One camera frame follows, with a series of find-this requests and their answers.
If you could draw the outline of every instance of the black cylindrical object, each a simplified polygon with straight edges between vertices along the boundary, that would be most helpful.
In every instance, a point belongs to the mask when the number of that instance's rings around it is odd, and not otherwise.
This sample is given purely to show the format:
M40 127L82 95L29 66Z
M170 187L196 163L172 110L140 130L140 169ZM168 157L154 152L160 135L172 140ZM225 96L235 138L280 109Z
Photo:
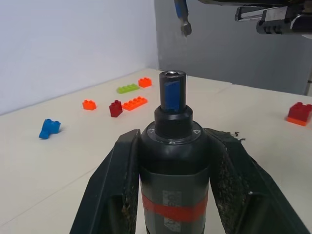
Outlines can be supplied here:
M209 163L207 135L185 103L186 75L159 75L161 105L142 133L139 165L149 234L201 234Z

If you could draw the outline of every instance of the white table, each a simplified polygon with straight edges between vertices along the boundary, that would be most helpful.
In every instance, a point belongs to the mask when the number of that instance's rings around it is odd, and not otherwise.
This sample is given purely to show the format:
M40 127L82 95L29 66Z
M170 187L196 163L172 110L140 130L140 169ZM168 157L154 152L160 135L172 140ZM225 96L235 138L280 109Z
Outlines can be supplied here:
M158 75L159 71L146 69L0 116L0 233L67 233L91 172L117 138L132 129L143 130L153 121L159 105ZM117 87L137 83L145 76L152 78L152 87L122 95L116 92ZM189 77L188 102L207 103L230 86L227 82ZM137 96L146 97L149 103L124 111L118 118L110 117L111 102ZM83 110L84 99L94 100L97 109ZM40 140L38 135L46 118L60 121L61 132ZM65 203L52 202L66 196ZM42 205L43 211L36 211ZM58 219L51 219L52 215L64 222L64 229L56 223Z

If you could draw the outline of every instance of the gray wall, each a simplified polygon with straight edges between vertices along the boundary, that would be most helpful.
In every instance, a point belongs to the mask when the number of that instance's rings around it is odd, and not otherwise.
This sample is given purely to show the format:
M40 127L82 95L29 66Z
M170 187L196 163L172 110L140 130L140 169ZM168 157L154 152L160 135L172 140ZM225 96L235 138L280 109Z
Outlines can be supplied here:
M312 40L260 35L256 21L235 22L236 7L188 0L193 33L180 33L174 0L156 0L159 67L234 84L303 94L312 68Z

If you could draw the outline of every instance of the orange lego brick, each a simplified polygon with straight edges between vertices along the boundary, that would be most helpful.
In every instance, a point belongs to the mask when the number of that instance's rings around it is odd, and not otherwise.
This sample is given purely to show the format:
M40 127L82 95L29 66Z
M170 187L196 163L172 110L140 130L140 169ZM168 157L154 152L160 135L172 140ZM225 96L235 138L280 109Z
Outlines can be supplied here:
M290 122L290 123L295 123L295 124L298 124L298 125L301 125L301 126L306 126L308 124L308 122L305 122L305 121L302 121L302 120L297 120L295 118L290 118L290 117L287 117L286 121Z
M96 103L92 100L83 101L82 106L85 110L89 111L95 110L97 108Z
M123 105L122 105L122 108L127 110L127 111L131 111L131 110L134 110L135 108L141 106L141 105L144 105L145 103L147 103L148 100L144 97L137 97L133 100L130 100L128 102L125 102Z
M152 86L152 80L148 77L144 77L138 80L138 85L142 88Z

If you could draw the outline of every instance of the lego brick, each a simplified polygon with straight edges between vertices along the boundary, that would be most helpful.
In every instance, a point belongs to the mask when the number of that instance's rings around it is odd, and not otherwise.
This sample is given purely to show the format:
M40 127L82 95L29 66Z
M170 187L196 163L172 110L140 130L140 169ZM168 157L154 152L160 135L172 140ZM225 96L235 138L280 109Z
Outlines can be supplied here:
M83 101L82 106L85 110L89 111L95 110L97 108L96 103L92 100Z
M136 84L129 84L127 86L118 87L117 88L117 92L119 94L124 94L124 93L130 92L130 91L134 91L134 90L137 90L137 89L139 89L139 87Z
M302 102L296 103L289 109L287 121L296 123L302 126L306 126L307 123L310 121L312 113L312 105L304 105Z
M111 117L118 117L122 113L121 102L115 100L110 106L109 111L111 112Z
M141 105L144 105L145 103L147 103L148 100L144 97L137 97L133 100L130 100L128 102L125 102L123 105L122 105L122 108L127 110L127 111L131 111L131 110L134 110L135 108L141 106Z
M41 139L48 139L50 134L57 134L59 133L60 122L52 121L51 119L47 118L42 125L41 132L39 134L39 138Z
M138 80L138 85L142 88L152 86L152 80L148 77L144 77Z

